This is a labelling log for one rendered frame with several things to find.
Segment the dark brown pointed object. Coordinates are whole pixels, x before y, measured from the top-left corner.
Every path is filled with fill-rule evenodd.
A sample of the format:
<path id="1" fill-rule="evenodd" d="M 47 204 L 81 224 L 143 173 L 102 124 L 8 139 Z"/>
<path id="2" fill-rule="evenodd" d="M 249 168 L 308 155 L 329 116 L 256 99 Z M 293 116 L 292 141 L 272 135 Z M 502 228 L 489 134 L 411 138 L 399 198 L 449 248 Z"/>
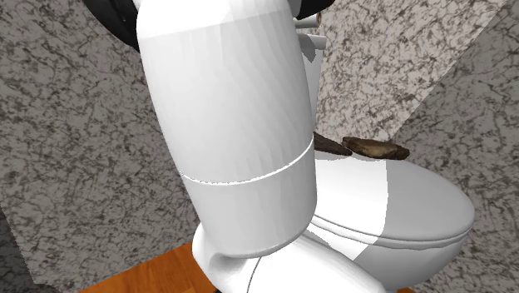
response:
<path id="1" fill-rule="evenodd" d="M 353 154 L 348 148 L 317 132 L 314 132 L 314 150 L 341 156 L 351 156 Z"/>

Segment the brown flat oblong object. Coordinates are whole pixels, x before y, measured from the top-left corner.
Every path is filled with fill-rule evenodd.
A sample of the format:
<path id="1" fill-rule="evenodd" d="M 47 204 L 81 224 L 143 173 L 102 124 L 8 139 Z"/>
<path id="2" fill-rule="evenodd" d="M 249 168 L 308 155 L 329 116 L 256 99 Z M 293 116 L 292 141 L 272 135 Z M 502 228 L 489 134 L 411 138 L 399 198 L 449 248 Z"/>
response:
<path id="1" fill-rule="evenodd" d="M 349 150 L 374 159 L 405 160 L 410 151 L 392 142 L 382 142 L 358 137 L 344 137 L 341 144 Z"/>

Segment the white paper roll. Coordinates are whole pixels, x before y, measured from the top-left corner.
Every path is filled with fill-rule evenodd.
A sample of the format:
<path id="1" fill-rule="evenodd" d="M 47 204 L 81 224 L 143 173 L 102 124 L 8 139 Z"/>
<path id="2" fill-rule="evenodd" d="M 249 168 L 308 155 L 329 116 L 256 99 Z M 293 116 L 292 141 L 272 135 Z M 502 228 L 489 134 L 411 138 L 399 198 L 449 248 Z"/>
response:
<path id="1" fill-rule="evenodd" d="M 317 12 L 311 16 L 305 18 L 294 18 L 294 25 L 297 29 L 306 29 L 306 28 L 318 28 L 320 27 L 322 20 L 322 13 Z"/>

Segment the white toilet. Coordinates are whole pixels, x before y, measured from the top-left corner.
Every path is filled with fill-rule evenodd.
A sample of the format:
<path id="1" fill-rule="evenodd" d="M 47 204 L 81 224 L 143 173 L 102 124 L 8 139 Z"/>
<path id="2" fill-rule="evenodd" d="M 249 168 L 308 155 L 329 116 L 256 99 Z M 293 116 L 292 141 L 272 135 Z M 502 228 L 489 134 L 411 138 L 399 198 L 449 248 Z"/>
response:
<path id="1" fill-rule="evenodd" d="M 475 210 L 449 180 L 407 160 L 315 151 L 318 203 L 307 235 L 387 293 L 424 282 L 461 251 Z"/>

